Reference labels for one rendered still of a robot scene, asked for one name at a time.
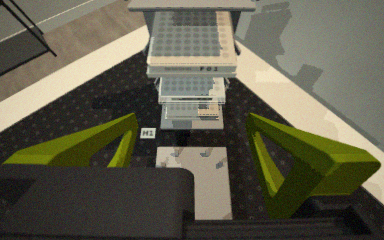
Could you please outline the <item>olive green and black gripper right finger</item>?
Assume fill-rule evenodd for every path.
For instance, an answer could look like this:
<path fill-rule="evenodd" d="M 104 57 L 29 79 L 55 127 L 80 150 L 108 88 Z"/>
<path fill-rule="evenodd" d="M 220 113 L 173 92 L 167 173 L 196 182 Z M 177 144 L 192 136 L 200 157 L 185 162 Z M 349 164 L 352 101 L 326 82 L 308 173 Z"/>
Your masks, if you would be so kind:
<path fill-rule="evenodd" d="M 311 196 L 350 195 L 381 167 L 367 150 L 254 113 L 248 113 L 245 128 L 269 219 L 290 218 Z M 259 133 L 293 156 L 285 179 Z"/>

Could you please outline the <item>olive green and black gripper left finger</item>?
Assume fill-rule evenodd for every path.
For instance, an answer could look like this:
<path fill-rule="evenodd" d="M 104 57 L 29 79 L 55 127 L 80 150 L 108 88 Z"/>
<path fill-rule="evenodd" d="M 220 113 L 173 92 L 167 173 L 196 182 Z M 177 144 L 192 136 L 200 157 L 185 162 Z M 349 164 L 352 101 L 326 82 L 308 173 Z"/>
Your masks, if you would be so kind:
<path fill-rule="evenodd" d="M 108 166 L 128 167 L 137 130 L 136 115 L 131 113 L 99 126 L 18 150 L 2 164 L 90 167 L 90 157 L 124 133 Z"/>

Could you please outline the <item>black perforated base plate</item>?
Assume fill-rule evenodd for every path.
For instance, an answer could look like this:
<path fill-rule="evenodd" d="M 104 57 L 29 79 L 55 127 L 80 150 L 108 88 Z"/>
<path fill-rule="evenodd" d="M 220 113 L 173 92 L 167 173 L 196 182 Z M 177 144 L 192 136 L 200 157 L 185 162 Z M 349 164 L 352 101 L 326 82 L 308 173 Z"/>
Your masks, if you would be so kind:
<path fill-rule="evenodd" d="M 148 55 L 148 54 L 147 54 Z M 295 128 L 238 78 L 222 104 L 222 130 L 161 129 L 156 78 L 142 50 L 0 132 L 0 165 L 16 151 L 135 113 L 138 130 L 129 167 L 156 167 L 157 147 L 226 147 L 232 219 L 269 219 L 245 128 L 248 113 Z M 156 128 L 155 138 L 140 138 Z M 384 235 L 384 205 L 362 185 L 351 196 Z"/>

